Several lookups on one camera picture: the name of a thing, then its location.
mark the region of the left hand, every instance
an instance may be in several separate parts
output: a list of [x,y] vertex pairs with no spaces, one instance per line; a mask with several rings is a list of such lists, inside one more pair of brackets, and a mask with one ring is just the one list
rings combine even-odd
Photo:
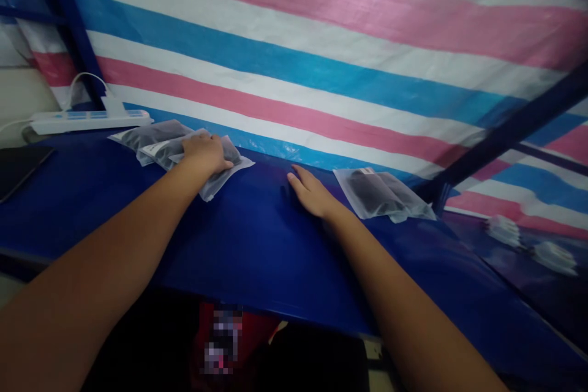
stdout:
[[224,172],[233,167],[233,163],[225,160],[221,138],[218,135],[200,134],[182,141],[184,161],[206,167],[211,175]]

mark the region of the blue metal pole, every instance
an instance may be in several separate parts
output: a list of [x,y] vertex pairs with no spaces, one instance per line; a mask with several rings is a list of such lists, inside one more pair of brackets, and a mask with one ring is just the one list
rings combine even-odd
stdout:
[[579,162],[572,161],[570,159],[566,159],[561,156],[547,153],[541,149],[530,146],[528,144],[522,143],[514,145],[513,150],[517,150],[526,155],[536,157],[537,159],[541,159],[545,162],[549,162],[550,164],[565,168],[566,170],[569,170],[571,172],[575,172],[583,176],[588,176],[588,167],[586,167],[585,165],[580,164]]
[[49,25],[64,25],[66,23],[66,19],[59,15],[27,11],[10,6],[0,6],[0,15],[38,21],[39,23],[48,23]]
[[516,112],[432,181],[418,187],[417,194],[427,202],[436,200],[444,185],[456,186],[587,96],[588,61]]
[[[75,0],[45,1],[53,13],[65,18],[65,26],[59,26],[58,30],[78,72],[90,72],[103,78]],[[85,75],[82,80],[86,85],[94,106],[98,110],[103,110],[104,106],[100,99],[104,95],[104,86],[102,83],[89,75]]]

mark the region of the power strip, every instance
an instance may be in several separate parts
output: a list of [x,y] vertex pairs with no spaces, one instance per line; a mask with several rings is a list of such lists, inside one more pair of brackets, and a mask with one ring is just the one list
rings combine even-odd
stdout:
[[31,117],[31,127],[39,135],[53,135],[78,130],[114,129],[148,126],[153,122],[144,110],[123,110],[112,115],[106,110],[41,112]]

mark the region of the hand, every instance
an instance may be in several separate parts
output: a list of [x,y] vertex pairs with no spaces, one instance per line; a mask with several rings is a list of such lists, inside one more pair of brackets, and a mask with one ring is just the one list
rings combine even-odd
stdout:
[[288,173],[288,181],[309,213],[328,221],[339,213],[348,211],[311,172],[299,165],[292,165],[292,168],[300,179],[294,173]]
[[200,134],[182,141],[184,161],[206,167],[211,175],[224,172],[233,167],[233,163],[224,159],[221,138],[218,135]]

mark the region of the white cable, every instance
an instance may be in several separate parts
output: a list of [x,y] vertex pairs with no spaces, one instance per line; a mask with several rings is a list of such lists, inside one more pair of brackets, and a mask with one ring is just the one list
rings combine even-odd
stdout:
[[72,108],[72,100],[73,100],[73,96],[74,96],[74,85],[75,85],[75,82],[78,80],[78,78],[80,78],[82,75],[91,75],[92,77],[97,78],[104,85],[104,88],[107,91],[109,91],[110,94],[112,94],[112,92],[108,88],[107,84],[98,75],[94,75],[93,73],[90,73],[90,72],[80,72],[73,78],[72,83],[69,85],[69,98],[67,100],[67,107],[64,111],[67,111]]
[[4,124],[3,126],[0,127],[0,132],[2,132],[6,127],[10,127],[13,126],[14,124],[19,124],[19,123],[30,123],[31,119],[18,119],[16,121],[12,121],[9,122],[8,124]]

